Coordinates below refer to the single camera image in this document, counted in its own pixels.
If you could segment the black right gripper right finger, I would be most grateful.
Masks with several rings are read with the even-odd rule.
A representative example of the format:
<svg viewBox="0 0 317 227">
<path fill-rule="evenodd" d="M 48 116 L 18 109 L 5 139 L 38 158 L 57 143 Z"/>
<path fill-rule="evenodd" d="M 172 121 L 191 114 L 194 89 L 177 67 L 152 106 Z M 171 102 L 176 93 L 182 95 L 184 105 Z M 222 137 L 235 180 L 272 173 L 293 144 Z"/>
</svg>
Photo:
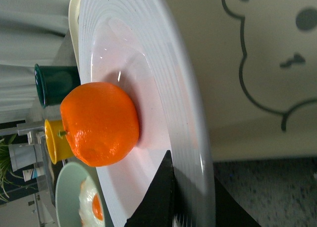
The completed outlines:
<svg viewBox="0 0 317 227">
<path fill-rule="evenodd" d="M 215 204 L 217 227 L 261 227 L 230 195 L 215 177 Z"/>
</svg>

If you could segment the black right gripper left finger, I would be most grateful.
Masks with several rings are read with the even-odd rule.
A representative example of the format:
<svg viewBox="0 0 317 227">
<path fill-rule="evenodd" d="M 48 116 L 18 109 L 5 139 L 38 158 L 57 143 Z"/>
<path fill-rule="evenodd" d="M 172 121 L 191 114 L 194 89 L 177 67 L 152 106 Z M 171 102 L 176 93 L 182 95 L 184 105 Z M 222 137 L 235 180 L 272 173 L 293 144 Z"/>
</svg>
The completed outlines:
<svg viewBox="0 0 317 227">
<path fill-rule="evenodd" d="M 126 227 L 171 227 L 174 219 L 175 177 L 168 150 L 142 200 Z"/>
</svg>

